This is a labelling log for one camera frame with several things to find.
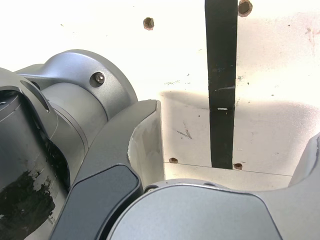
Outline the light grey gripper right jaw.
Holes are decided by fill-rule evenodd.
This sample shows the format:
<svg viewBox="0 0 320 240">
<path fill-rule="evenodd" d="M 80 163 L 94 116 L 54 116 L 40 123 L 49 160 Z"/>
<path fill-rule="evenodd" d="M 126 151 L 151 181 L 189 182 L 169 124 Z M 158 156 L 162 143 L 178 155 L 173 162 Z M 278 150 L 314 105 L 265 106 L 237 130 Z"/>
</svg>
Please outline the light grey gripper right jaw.
<svg viewBox="0 0 320 240">
<path fill-rule="evenodd" d="M 109 240 L 317 240 L 320 137 L 312 137 L 286 188 L 239 191 L 167 184 L 135 200 Z"/>
</svg>

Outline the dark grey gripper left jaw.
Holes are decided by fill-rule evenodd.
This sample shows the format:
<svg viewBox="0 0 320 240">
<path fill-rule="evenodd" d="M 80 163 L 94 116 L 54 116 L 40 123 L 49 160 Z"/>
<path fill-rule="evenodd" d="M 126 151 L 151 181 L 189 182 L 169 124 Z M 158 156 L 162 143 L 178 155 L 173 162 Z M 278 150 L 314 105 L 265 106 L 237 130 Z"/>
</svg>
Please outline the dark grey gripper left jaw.
<svg viewBox="0 0 320 240">
<path fill-rule="evenodd" d="M 94 139 L 50 238 L 106 239 L 145 188 L 164 179 L 161 103 L 136 102 Z"/>
</svg>

